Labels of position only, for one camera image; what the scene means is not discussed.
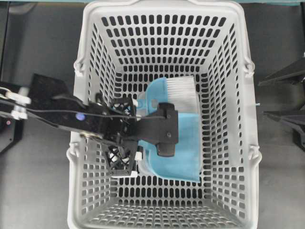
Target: cable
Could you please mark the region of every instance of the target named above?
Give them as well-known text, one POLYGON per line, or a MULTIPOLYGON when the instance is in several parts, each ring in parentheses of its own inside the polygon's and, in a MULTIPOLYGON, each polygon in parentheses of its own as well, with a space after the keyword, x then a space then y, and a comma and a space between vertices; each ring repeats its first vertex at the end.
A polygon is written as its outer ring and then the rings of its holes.
POLYGON ((63 113, 81 113, 84 115, 88 116, 95 116, 95 117, 102 117, 102 118, 126 118, 126 119, 165 119, 164 116, 149 116, 149 117, 137 117, 137 116, 124 116, 124 115, 118 115, 118 114, 113 114, 113 115, 102 115, 102 114, 91 114, 91 113, 86 113, 86 112, 78 112, 78 111, 71 111, 71 110, 36 110, 36 109, 31 109, 27 108, 26 106, 20 105, 18 103, 10 102, 10 101, 5 101, 5 100, 0 100, 0 103, 7 104, 7 105, 13 105, 13 106, 20 106, 25 108, 28 111, 31 112, 36 112, 36 113, 56 113, 56 112, 63 112, 63 113))

